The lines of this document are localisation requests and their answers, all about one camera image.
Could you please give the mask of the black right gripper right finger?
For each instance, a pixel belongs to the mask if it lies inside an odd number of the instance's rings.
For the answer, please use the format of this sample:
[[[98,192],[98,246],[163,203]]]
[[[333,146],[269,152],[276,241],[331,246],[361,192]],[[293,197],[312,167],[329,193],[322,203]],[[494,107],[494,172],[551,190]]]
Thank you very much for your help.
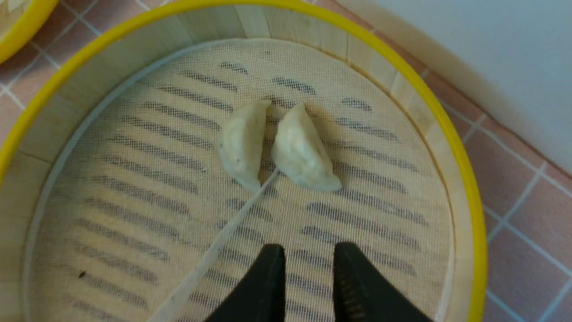
[[[352,242],[335,245],[333,305],[337,322],[430,322]]]

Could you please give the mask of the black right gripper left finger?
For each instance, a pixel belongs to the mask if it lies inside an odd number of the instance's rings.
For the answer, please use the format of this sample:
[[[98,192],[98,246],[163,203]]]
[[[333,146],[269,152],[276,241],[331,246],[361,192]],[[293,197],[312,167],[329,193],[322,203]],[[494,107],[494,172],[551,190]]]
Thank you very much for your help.
[[[286,311],[286,257],[276,243],[265,244],[237,286],[207,322],[283,322]]]

